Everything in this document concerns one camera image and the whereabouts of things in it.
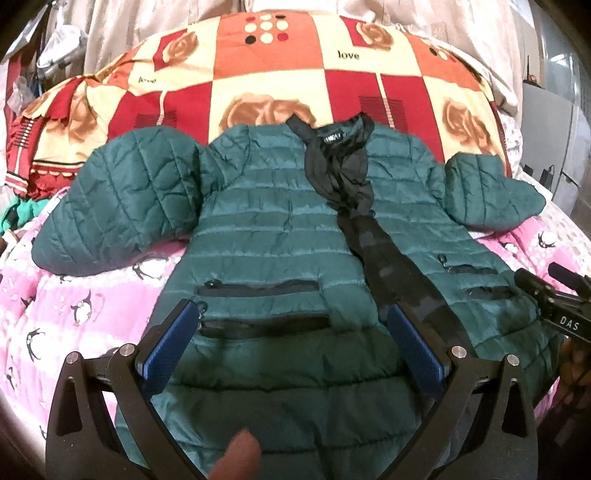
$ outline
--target jacket zipper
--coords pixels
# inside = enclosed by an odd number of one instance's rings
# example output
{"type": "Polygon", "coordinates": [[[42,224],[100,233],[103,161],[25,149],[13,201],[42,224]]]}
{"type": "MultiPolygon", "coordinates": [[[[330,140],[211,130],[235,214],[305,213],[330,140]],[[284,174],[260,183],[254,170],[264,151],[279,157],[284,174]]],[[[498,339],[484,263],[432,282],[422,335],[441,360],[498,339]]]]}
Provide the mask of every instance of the jacket zipper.
{"type": "Polygon", "coordinates": [[[316,280],[288,280],[271,284],[222,283],[220,280],[208,280],[197,287],[197,295],[201,297],[270,297],[319,291],[320,284],[316,280]]]}
{"type": "Polygon", "coordinates": [[[298,335],[329,327],[330,319],[326,314],[294,313],[264,320],[202,320],[197,327],[197,333],[208,338],[247,340],[298,335]]]}
{"type": "Polygon", "coordinates": [[[437,256],[439,263],[447,270],[448,273],[451,274],[460,274],[460,273],[472,273],[472,274],[481,274],[481,275],[496,275],[498,272],[495,268],[491,267],[475,267],[474,265],[470,264],[462,264],[462,265],[447,265],[447,257],[443,254],[439,254],[437,256]]]}
{"type": "Polygon", "coordinates": [[[511,287],[474,287],[464,290],[466,294],[475,300],[508,300],[515,296],[511,287]]]}

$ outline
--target human hand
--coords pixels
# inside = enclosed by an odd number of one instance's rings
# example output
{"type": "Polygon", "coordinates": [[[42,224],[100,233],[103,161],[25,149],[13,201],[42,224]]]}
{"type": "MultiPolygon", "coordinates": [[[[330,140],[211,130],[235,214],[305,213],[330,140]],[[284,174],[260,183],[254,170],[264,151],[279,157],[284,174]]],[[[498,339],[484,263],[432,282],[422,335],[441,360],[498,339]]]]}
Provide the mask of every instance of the human hand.
{"type": "Polygon", "coordinates": [[[261,463],[261,447],[248,430],[241,430],[213,467],[209,480],[254,480],[261,463]]]}

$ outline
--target green cloth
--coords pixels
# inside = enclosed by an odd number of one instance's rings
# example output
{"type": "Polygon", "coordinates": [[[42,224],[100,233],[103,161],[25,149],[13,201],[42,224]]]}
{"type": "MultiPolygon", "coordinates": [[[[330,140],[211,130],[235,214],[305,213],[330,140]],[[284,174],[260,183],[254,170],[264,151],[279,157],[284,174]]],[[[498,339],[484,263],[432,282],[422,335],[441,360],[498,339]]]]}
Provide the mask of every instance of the green cloth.
{"type": "Polygon", "coordinates": [[[37,217],[47,205],[49,199],[31,200],[16,196],[4,210],[0,220],[0,235],[6,230],[17,230],[37,217]]]}
{"type": "MultiPolygon", "coordinates": [[[[543,197],[506,178],[498,158],[460,154],[439,164],[418,138],[380,125],[365,150],[381,227],[440,290],[478,355],[518,355],[531,394],[539,395],[553,378],[560,338],[539,321],[510,268],[466,227],[512,229],[542,210],[543,197]],[[448,265],[498,273],[452,274],[438,255],[448,265]],[[509,286],[514,295],[466,294],[495,286],[509,286]]],[[[299,335],[195,334],[152,402],[205,472],[247,427],[263,451],[259,479],[377,478],[424,415],[425,402],[378,320],[336,213],[306,177],[305,153],[287,125],[239,125],[208,147],[168,127],[130,132],[91,155],[33,246],[39,267],[88,275],[190,235],[148,326],[161,323],[183,298],[206,301],[206,318],[225,326],[228,319],[261,322],[293,313],[330,318],[330,328],[299,335]],[[313,280],[319,289],[199,294],[212,279],[247,286],[313,280]]],[[[130,458],[141,462],[121,415],[116,426],[130,458]]]]}

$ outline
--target checkered pattern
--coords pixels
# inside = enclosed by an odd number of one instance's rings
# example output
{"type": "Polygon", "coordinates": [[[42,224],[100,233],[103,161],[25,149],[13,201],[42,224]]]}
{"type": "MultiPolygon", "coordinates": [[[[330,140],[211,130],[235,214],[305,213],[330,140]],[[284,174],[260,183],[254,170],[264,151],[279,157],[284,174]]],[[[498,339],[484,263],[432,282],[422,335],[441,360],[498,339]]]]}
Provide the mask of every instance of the checkered pattern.
{"type": "Polygon", "coordinates": [[[8,183],[49,196],[134,128],[169,125],[206,144],[238,123],[296,113],[319,127],[359,111],[420,137],[439,161],[484,152],[470,136],[479,132],[510,175],[490,92],[452,54],[394,27],[292,11],[212,18],[150,37],[29,106],[9,138],[8,183]],[[451,127],[450,101],[463,112],[451,127]]]}

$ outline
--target metal screw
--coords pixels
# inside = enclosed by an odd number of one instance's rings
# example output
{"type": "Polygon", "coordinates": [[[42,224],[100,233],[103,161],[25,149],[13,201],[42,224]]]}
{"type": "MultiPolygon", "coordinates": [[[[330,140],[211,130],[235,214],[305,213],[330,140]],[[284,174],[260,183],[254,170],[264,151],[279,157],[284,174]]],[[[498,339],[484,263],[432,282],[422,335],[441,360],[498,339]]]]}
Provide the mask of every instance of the metal screw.
{"type": "Polygon", "coordinates": [[[74,362],[77,362],[79,358],[80,358],[80,355],[78,355],[78,352],[70,352],[66,356],[66,362],[71,365],[74,362]]]}
{"type": "Polygon", "coordinates": [[[119,353],[123,356],[130,356],[134,353],[135,345],[133,343],[126,343],[119,349],[119,353]]]}
{"type": "Polygon", "coordinates": [[[517,355],[507,355],[507,361],[514,367],[517,367],[517,365],[519,365],[519,357],[517,355]]]}
{"type": "Polygon", "coordinates": [[[452,348],[452,355],[456,358],[464,358],[467,354],[468,352],[466,352],[466,349],[462,346],[455,346],[452,348]]]}

